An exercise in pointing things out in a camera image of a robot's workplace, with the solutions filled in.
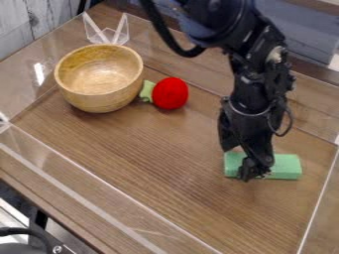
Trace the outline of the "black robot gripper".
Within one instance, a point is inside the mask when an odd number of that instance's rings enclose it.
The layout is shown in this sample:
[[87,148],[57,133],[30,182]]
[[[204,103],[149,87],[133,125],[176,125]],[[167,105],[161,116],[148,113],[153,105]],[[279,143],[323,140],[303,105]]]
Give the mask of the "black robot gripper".
[[243,147],[245,157],[237,170],[237,178],[245,183],[263,179],[271,173],[273,165],[272,136],[284,136],[288,129],[279,133],[284,112],[289,111],[285,99],[279,99],[259,114],[244,115],[236,111],[233,102],[225,96],[221,98],[219,115],[219,141],[224,152],[237,146]]

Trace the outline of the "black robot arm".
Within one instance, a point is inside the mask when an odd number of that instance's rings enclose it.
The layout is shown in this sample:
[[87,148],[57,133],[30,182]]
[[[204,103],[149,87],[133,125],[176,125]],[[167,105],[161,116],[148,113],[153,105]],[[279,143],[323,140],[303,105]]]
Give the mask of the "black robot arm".
[[139,0],[152,26],[168,48],[193,58],[219,48],[229,57],[235,77],[232,93],[221,98],[219,138],[225,152],[245,152],[237,178],[263,178],[273,166],[272,138],[288,130],[291,115],[285,94],[293,88],[285,37],[255,6],[255,0],[169,0],[179,9],[181,31],[193,48],[180,47],[153,0]]

